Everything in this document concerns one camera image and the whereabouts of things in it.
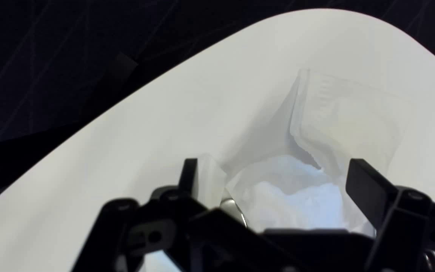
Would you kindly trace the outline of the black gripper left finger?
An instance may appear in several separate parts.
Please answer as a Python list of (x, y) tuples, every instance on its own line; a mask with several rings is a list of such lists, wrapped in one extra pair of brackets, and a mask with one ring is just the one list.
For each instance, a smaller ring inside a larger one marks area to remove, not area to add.
[(199, 172), (199, 160), (197, 159), (186, 159), (182, 176), (179, 180), (179, 191), (183, 195), (192, 195), (194, 194), (194, 185), (195, 185), (195, 177)]

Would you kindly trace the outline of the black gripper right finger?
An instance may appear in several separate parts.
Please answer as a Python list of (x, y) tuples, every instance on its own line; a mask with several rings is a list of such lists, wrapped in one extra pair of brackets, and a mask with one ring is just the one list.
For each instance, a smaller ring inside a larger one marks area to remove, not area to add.
[(380, 230), (399, 189), (365, 159), (353, 159), (347, 177), (347, 194), (368, 221)]

